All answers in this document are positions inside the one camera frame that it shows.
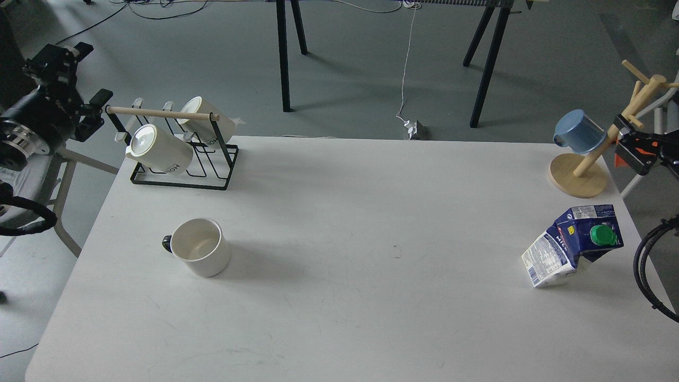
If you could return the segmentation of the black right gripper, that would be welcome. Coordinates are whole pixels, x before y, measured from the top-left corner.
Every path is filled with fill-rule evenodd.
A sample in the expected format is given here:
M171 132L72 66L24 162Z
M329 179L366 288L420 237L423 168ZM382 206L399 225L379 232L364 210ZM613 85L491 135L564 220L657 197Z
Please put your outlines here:
M636 130L622 115L616 115L614 126L621 137L614 150L639 176L646 176L657 160L670 167L670 134L645 133Z

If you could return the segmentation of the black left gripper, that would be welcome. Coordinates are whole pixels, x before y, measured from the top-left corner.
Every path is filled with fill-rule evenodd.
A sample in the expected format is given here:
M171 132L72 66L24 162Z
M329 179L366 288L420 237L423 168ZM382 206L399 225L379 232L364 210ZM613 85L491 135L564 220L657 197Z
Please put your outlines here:
M63 50L41 50L28 59L24 72L37 81L37 88L11 107L11 133L24 140L27 154L53 154L74 133L86 141L103 125L102 113L114 96L100 89L83 104L77 91L77 67L94 47L85 42Z

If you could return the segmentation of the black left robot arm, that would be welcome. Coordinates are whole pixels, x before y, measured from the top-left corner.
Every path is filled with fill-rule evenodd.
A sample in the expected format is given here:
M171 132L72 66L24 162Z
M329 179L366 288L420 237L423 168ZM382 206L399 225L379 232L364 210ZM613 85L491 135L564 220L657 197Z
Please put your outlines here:
M27 59L22 72L36 89L2 113L2 168L23 171L33 155L54 155L66 141L86 141L104 124L102 112L112 98L100 89L88 102L77 90L77 68L94 47L45 45Z

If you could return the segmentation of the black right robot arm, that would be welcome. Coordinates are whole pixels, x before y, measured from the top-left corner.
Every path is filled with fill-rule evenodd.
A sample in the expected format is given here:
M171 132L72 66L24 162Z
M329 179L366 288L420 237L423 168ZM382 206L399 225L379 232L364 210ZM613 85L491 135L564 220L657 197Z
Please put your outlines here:
M640 176L646 176L656 162L677 177L677 131L667 134L646 133L635 129L622 115L614 119L619 138L614 153Z

